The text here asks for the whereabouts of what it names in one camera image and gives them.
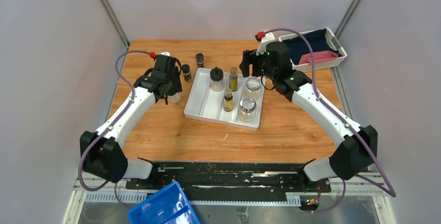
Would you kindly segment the black lid bead jar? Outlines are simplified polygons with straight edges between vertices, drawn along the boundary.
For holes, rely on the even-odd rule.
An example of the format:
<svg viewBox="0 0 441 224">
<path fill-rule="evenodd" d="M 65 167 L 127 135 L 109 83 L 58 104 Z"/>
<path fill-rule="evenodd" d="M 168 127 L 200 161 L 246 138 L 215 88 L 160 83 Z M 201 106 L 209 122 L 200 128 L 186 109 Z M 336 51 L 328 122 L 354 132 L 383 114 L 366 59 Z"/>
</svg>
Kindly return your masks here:
<svg viewBox="0 0 441 224">
<path fill-rule="evenodd" d="M 180 100 L 181 100 L 181 93 L 179 92 L 167 95 L 167 101 L 169 104 L 177 104 Z"/>
<path fill-rule="evenodd" d="M 219 67 L 215 67 L 210 71 L 210 88 L 213 91 L 222 91 L 224 88 L 224 72 Z"/>
</svg>

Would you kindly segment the yellow label sauce bottle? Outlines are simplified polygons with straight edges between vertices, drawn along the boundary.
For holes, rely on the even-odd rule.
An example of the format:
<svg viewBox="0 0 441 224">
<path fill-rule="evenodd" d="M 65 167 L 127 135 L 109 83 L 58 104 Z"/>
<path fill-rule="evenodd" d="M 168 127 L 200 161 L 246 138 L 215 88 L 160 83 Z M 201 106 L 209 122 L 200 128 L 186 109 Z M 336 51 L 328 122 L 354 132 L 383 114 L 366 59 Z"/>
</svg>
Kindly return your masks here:
<svg viewBox="0 0 441 224">
<path fill-rule="evenodd" d="M 237 89 L 238 89 L 238 69 L 237 69 L 237 67 L 232 67 L 230 69 L 229 88 L 232 91 L 237 91 Z"/>
<path fill-rule="evenodd" d="M 233 106 L 234 106 L 234 103 L 233 103 L 232 89 L 227 88 L 224 93 L 223 109 L 226 112 L 230 112 L 233 110 Z"/>
</svg>

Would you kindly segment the glass jar with grains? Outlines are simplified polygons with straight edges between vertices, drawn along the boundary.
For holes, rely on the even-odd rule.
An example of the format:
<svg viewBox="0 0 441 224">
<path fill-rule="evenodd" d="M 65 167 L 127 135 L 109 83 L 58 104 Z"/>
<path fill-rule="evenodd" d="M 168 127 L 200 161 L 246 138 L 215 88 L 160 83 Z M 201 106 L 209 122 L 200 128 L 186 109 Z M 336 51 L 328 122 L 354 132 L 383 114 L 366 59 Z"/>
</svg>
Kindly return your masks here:
<svg viewBox="0 0 441 224">
<path fill-rule="evenodd" d="M 255 101 L 258 101 L 260 97 L 262 83 L 260 79 L 255 77 L 248 77 L 245 80 L 245 86 L 244 86 L 244 97 L 245 98 L 252 98 Z"/>
</svg>

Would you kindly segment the small dark spice jar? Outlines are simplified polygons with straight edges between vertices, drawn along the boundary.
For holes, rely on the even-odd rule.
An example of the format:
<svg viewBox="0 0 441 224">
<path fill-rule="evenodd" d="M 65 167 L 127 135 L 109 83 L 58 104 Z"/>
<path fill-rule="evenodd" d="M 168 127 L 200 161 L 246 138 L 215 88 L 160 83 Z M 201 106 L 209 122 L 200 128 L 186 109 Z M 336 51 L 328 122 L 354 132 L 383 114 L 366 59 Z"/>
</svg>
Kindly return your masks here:
<svg viewBox="0 0 441 224">
<path fill-rule="evenodd" d="M 184 81 L 186 83 L 191 83 L 192 82 L 192 76 L 191 76 L 190 66 L 188 64 L 183 64 L 181 66 L 181 71 L 182 71 L 182 74 L 183 74 Z"/>
<path fill-rule="evenodd" d="M 195 55 L 196 64 L 198 68 L 204 68 L 204 54 L 197 53 Z"/>
</svg>

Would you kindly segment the glass jar front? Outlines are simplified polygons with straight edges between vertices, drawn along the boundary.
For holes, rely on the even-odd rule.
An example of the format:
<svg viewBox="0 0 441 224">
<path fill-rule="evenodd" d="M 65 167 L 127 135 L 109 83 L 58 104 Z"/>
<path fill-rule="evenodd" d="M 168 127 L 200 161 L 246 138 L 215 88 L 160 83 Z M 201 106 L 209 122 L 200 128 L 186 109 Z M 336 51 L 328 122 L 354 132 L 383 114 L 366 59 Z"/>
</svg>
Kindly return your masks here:
<svg viewBox="0 0 441 224">
<path fill-rule="evenodd" d="M 255 118 L 257 103 L 253 98 L 243 98 L 239 102 L 238 119 L 242 122 L 251 122 Z"/>
</svg>

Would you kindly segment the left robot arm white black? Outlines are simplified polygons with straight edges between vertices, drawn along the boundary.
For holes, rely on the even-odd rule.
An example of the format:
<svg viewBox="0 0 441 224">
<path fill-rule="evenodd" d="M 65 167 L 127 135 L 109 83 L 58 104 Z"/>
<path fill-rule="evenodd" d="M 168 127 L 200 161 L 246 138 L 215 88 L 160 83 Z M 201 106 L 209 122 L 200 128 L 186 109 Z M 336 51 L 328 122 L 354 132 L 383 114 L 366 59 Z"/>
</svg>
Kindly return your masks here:
<svg viewBox="0 0 441 224">
<path fill-rule="evenodd" d="M 112 183 L 136 178 L 146 189 L 159 184 L 157 164 L 141 158 L 129 159 L 122 150 L 132 129 L 151 107 L 160 100 L 168 103 L 169 96 L 182 91 L 181 62 L 164 52 L 147 54 L 154 59 L 153 68 L 134 83 L 128 83 L 128 97 L 103 125 L 81 135 L 79 179 L 86 172 Z"/>
</svg>

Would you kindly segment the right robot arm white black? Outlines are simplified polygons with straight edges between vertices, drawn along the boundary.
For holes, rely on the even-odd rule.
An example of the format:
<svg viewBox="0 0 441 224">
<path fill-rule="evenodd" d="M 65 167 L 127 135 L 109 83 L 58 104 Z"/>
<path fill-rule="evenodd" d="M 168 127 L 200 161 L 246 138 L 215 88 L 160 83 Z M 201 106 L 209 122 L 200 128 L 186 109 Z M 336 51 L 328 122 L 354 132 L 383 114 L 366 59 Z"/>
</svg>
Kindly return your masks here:
<svg viewBox="0 0 441 224">
<path fill-rule="evenodd" d="M 336 146 L 330 157 L 313 159 L 298 169 L 301 190 L 311 191 L 319 180 L 329 177 L 349 180 L 373 164 L 378 144 L 376 129 L 351 120 L 314 87 L 310 77 L 293 69 L 285 43 L 270 42 L 262 54 L 245 50 L 239 68 L 245 77 L 270 79 L 273 89 L 307 112 Z"/>
</svg>

